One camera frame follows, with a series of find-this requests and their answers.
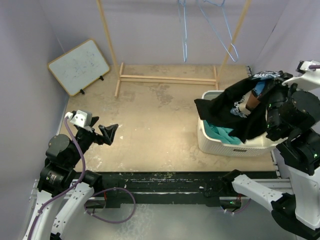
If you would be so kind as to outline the blue hanger of black shirt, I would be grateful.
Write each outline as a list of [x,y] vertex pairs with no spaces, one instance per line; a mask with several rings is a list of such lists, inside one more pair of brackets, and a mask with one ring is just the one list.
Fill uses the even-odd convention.
[[187,12],[186,12],[186,1],[185,0],[178,0],[178,17],[179,23],[181,27],[181,41],[182,41],[182,54],[183,54],[183,61],[186,63],[188,59],[188,31],[187,31]]

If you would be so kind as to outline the light blue wire hanger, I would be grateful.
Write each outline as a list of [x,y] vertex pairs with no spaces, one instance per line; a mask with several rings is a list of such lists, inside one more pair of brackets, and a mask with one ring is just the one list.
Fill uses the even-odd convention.
[[239,60],[239,54],[233,43],[234,39],[226,12],[226,1],[197,0],[196,4],[227,56],[236,63]]

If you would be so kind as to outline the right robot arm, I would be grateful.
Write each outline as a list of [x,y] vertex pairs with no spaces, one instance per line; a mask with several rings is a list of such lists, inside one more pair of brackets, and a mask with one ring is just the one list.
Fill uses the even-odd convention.
[[279,141],[277,149],[289,171],[292,193],[268,188],[239,170],[222,179],[228,196],[241,194],[272,215],[284,230],[306,240],[320,237],[320,135],[313,126],[320,120],[320,101],[296,83],[285,85],[283,73],[268,82],[258,96],[267,110],[267,138]]

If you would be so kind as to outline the teal t shirt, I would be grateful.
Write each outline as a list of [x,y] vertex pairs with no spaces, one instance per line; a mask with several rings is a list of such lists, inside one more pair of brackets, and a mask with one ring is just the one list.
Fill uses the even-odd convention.
[[240,145],[242,143],[238,137],[229,135],[233,131],[231,128],[215,126],[206,120],[203,121],[203,126],[208,137],[219,140],[223,144]]

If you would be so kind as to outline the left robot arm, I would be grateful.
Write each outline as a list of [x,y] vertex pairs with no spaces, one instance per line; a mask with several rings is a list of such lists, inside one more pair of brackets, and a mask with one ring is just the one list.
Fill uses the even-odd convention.
[[99,117],[87,111],[68,112],[64,125],[73,124],[76,135],[58,134],[52,137],[45,153],[45,165],[36,187],[36,203],[24,234],[25,240],[62,240],[81,207],[91,196],[103,191],[102,176],[85,168],[78,179],[74,170],[78,161],[84,161],[84,153],[91,144],[110,146],[118,124],[99,125]]

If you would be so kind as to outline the black t shirt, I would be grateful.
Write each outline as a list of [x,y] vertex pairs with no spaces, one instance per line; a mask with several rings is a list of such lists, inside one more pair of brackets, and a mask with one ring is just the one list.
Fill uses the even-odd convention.
[[199,118],[215,127],[231,129],[228,135],[242,143],[261,136],[267,130],[267,107],[261,102],[244,106],[246,95],[251,93],[257,98],[266,83],[283,74],[282,70],[261,71],[229,86],[214,99],[195,99]]

